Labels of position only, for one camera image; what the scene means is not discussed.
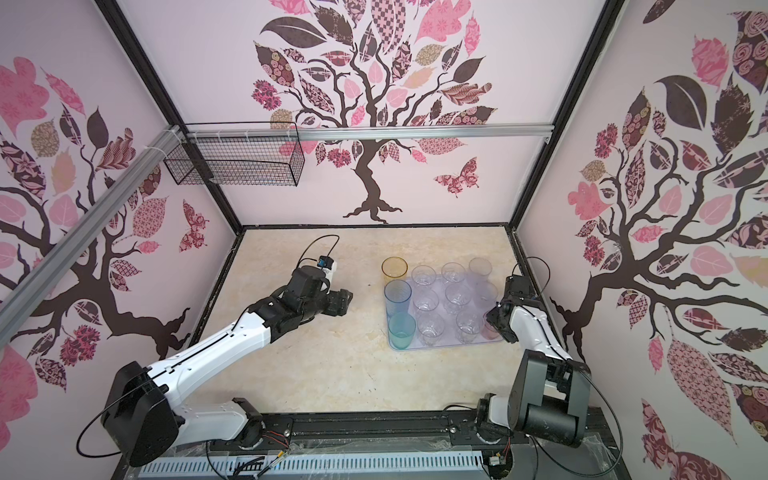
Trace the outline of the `clear cup back row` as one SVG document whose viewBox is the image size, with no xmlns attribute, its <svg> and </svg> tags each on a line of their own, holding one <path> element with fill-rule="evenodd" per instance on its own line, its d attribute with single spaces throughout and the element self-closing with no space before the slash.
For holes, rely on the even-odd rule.
<svg viewBox="0 0 768 480">
<path fill-rule="evenodd" d="M 488 311 L 495 306 L 498 295 L 498 288 L 492 282 L 481 282 L 475 288 L 474 303 L 478 308 Z"/>
<path fill-rule="evenodd" d="M 456 316 L 458 338 L 462 344 L 472 343 L 482 330 L 483 319 L 470 311 L 461 311 Z"/>
</svg>

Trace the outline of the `frosted dimpled clear cup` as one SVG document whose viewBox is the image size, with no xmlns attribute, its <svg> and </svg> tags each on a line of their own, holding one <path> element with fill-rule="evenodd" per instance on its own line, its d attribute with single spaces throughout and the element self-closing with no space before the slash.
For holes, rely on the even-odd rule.
<svg viewBox="0 0 768 480">
<path fill-rule="evenodd" d="M 482 283 L 488 280 L 492 271 L 493 265 L 487 258 L 475 257 L 468 264 L 467 279 L 472 284 Z"/>
</svg>

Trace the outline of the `clear faceted glass tumbler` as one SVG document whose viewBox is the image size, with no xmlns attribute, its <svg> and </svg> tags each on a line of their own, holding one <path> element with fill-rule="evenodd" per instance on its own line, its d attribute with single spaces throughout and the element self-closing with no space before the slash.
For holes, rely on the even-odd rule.
<svg viewBox="0 0 768 480">
<path fill-rule="evenodd" d="M 461 284 L 466 279 L 466 269 L 461 263 L 447 262 L 441 268 L 441 278 L 445 285 Z"/>
</svg>

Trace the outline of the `blue ribbed plastic cup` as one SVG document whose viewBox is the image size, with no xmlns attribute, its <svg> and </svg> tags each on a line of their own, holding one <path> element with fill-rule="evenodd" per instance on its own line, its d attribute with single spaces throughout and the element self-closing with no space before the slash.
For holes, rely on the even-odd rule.
<svg viewBox="0 0 768 480">
<path fill-rule="evenodd" d="M 391 280 L 386 284 L 384 298 L 388 318 L 401 312 L 408 312 L 412 292 L 411 285 L 402 279 Z"/>
</svg>

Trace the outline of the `amber plastic cup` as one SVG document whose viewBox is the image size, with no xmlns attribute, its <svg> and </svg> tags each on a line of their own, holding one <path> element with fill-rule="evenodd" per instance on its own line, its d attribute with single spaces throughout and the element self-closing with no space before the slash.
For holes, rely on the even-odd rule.
<svg viewBox="0 0 768 480">
<path fill-rule="evenodd" d="M 381 271 L 386 281 L 402 279 L 407 275 L 409 265 L 402 257 L 390 256 L 383 260 Z"/>
</svg>

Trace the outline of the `clear glass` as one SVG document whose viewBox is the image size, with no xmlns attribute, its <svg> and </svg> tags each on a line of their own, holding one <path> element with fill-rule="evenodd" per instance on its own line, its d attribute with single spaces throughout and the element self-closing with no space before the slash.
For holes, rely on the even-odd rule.
<svg viewBox="0 0 768 480">
<path fill-rule="evenodd" d="M 437 314 L 425 314 L 417 320 L 421 342 L 427 347 L 435 346 L 445 332 L 445 321 Z"/>
<path fill-rule="evenodd" d="M 417 288 L 432 288 L 437 279 L 436 271 L 428 265 L 418 265 L 411 272 L 411 279 Z"/>
<path fill-rule="evenodd" d="M 412 304 L 417 314 L 433 312 L 440 303 L 438 294 L 428 287 L 417 287 L 412 296 Z"/>
</svg>

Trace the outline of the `teal dimpled plastic cup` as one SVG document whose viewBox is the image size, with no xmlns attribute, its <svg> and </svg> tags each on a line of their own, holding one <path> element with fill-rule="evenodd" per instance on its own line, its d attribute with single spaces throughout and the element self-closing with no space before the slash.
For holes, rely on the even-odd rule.
<svg viewBox="0 0 768 480">
<path fill-rule="evenodd" d="M 407 312 L 398 312 L 388 319 L 387 326 L 391 346 L 397 350 L 408 349 L 415 336 L 416 320 Z"/>
</svg>

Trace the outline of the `pink plastic cup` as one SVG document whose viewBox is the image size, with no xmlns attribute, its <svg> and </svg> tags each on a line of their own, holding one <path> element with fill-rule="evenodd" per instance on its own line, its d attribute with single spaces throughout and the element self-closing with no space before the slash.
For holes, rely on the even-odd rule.
<svg viewBox="0 0 768 480">
<path fill-rule="evenodd" d="M 487 320 L 483 321 L 481 335 L 486 340 L 496 340 L 500 337 L 499 332 Z"/>
</svg>

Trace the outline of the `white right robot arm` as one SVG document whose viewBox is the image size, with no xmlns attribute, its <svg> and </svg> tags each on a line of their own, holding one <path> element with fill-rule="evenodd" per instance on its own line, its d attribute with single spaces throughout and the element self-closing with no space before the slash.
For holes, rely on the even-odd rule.
<svg viewBox="0 0 768 480">
<path fill-rule="evenodd" d="M 502 299 L 485 315 L 500 336 L 523 349 L 507 396 L 487 394 L 477 405 L 485 440 L 514 433 L 576 448 L 586 431 L 591 372 L 559 344 L 531 280 L 513 274 Z"/>
</svg>

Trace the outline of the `lilac plastic tray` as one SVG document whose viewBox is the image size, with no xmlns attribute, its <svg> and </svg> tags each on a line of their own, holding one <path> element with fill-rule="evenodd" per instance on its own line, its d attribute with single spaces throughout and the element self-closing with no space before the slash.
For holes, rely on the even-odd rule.
<svg viewBox="0 0 768 480">
<path fill-rule="evenodd" d="M 414 292 L 414 290 L 417 287 L 413 284 L 412 280 L 405 280 L 405 281 L 407 281 L 411 285 L 412 290 Z M 415 312 L 415 309 L 413 308 L 412 297 L 411 297 L 410 305 L 409 305 L 409 309 L 408 309 L 407 313 L 409 313 L 416 320 L 416 332 L 415 332 L 415 336 L 414 336 L 413 341 L 410 344 L 409 348 L 406 349 L 406 350 L 398 350 L 398 351 L 411 351 L 411 350 L 436 349 L 436 348 L 454 347 L 454 346 L 458 347 L 458 346 L 480 345 L 480 344 L 495 343 L 495 342 L 499 342 L 501 340 L 501 335 L 496 340 L 486 340 L 486 339 L 484 339 L 482 337 L 481 332 L 480 332 L 480 334 L 477 336 L 477 338 L 472 343 L 470 343 L 470 344 L 462 344 L 459 341 L 459 338 L 458 338 L 458 329 L 457 329 L 457 326 L 456 326 L 456 316 L 457 316 L 457 314 L 456 315 L 450 315 L 449 313 L 446 312 L 446 310 L 444 308 L 444 304 L 445 304 L 445 295 L 444 295 L 444 293 L 445 293 L 445 289 L 446 289 L 447 286 L 448 285 L 445 285 L 442 280 L 437 279 L 435 284 L 434 284 L 434 286 L 431 288 L 433 291 L 435 291 L 438 294 L 439 299 L 440 299 L 439 306 L 433 312 L 424 313 L 424 314 L 417 314 Z M 467 305 L 467 307 L 464 310 L 462 310 L 462 311 L 470 311 L 470 312 L 477 313 L 478 315 L 480 315 L 482 317 L 482 319 L 484 321 L 485 320 L 485 314 L 489 310 L 488 311 L 484 311 L 484 310 L 478 308 L 475 305 L 475 303 L 474 303 L 475 289 L 472 289 L 472 288 L 470 288 L 470 289 L 473 292 L 472 300 Z M 421 342 L 419 331 L 418 331 L 418 328 L 417 328 L 417 320 L 421 316 L 423 316 L 425 314 L 430 314 L 430 313 L 440 315 L 444 319 L 444 321 L 445 321 L 445 332 L 444 332 L 442 338 L 439 340 L 439 342 L 435 346 L 433 346 L 433 347 L 427 347 L 427 346 L 425 346 Z M 387 334 L 388 344 L 389 344 L 389 346 L 392 349 L 397 350 L 397 349 L 393 348 L 391 346 L 390 342 L 389 342 L 388 326 L 387 326 L 388 319 L 389 318 L 386 315 L 386 334 Z"/>
</svg>

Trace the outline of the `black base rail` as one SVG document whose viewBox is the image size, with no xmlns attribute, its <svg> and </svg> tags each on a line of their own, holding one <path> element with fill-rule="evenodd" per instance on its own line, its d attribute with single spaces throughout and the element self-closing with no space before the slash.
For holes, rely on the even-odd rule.
<svg viewBox="0 0 768 480">
<path fill-rule="evenodd" d="M 430 411 L 262 413 L 248 421 L 242 433 L 227 440 L 207 426 L 199 432 L 183 432 L 176 446 L 210 441 L 216 450 L 267 451 L 291 446 L 314 446 L 321 441 L 346 444 L 354 440 L 396 438 L 446 440 L 451 446 L 475 449 L 501 448 L 507 443 L 525 442 L 524 435 L 511 430 L 506 419 L 506 400 L 482 398 L 475 407 L 445 407 Z"/>
</svg>

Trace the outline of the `aluminium rail back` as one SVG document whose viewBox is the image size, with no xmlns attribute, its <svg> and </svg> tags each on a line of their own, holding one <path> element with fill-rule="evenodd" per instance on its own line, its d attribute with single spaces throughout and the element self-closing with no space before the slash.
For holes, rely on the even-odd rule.
<svg viewBox="0 0 768 480">
<path fill-rule="evenodd" d="M 488 138 L 488 137 L 544 137 L 554 131 L 551 124 L 484 124 L 484 125 L 441 125 L 441 126 L 395 126 L 395 127 L 354 127 L 354 128 L 289 128 L 273 129 L 232 129 L 219 124 L 203 124 L 203 129 L 192 129 L 186 137 L 190 140 L 211 138 L 214 141 L 237 138 L 255 140 L 260 138 L 286 139 L 296 141 L 341 141 L 341 140 L 383 140 L 383 139 L 426 139 L 426 138 Z"/>
</svg>

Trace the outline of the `aluminium rail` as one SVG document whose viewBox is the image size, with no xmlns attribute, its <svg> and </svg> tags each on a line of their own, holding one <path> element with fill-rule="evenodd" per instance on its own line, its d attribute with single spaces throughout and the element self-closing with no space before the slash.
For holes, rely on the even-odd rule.
<svg viewBox="0 0 768 480">
<path fill-rule="evenodd" d="M 69 233 L 54 245 L 50 253 L 44 256 L 39 266 L 4 299 L 1 308 L 2 345 L 11 341 L 11 337 L 32 316 L 37 306 L 76 263 L 113 215 L 127 202 L 132 192 L 138 189 L 139 184 L 168 153 L 182 143 L 182 139 L 183 134 L 177 126 L 169 125 L 162 130 L 115 184 L 88 209 Z"/>
<path fill-rule="evenodd" d="M 395 126 L 395 127 L 354 127 L 354 128 L 289 128 L 273 129 L 232 129 L 219 124 L 203 124 L 203 129 L 192 129 L 186 137 L 190 140 L 211 138 L 214 141 L 237 138 L 255 140 L 260 138 L 286 139 L 296 141 L 341 141 L 341 140 L 383 140 L 383 139 L 426 139 L 426 138 L 488 138 L 488 137 L 544 137 L 554 131 L 551 124 L 484 124 L 484 125 L 441 125 L 441 126 Z"/>
</svg>

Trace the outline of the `aluminium rail left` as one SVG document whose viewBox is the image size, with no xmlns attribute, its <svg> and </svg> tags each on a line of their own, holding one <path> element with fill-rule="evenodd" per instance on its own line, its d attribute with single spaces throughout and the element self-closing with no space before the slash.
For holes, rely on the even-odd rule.
<svg viewBox="0 0 768 480">
<path fill-rule="evenodd" d="M 113 215 L 127 202 L 132 192 L 138 189 L 139 184 L 168 153 L 182 143 L 182 139 L 183 134 L 177 126 L 169 125 L 162 130 L 115 184 L 88 209 L 69 233 L 54 245 L 50 253 L 44 256 L 39 266 L 4 299 L 1 308 L 2 345 L 11 341 L 11 337 L 32 316 L 37 306 L 76 263 Z"/>
</svg>

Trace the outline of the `black left corner post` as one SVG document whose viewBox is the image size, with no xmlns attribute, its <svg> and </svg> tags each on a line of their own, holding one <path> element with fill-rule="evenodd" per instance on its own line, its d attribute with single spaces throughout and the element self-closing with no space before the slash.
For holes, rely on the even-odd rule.
<svg viewBox="0 0 768 480">
<path fill-rule="evenodd" d="M 94 3 L 122 47 L 122 50 L 127 55 L 134 70 L 139 75 L 164 120 L 170 126 L 178 127 L 182 136 L 186 137 L 189 130 L 185 120 L 171 99 L 170 94 L 118 2 L 114 0 L 95 0 Z M 199 148 L 189 142 L 183 143 L 182 146 L 185 148 L 187 155 L 192 161 L 193 168 L 198 172 L 203 185 L 207 188 L 232 232 L 239 236 L 244 232 L 244 226 L 237 218 L 221 187 L 213 182 L 213 173 L 203 160 Z"/>
</svg>

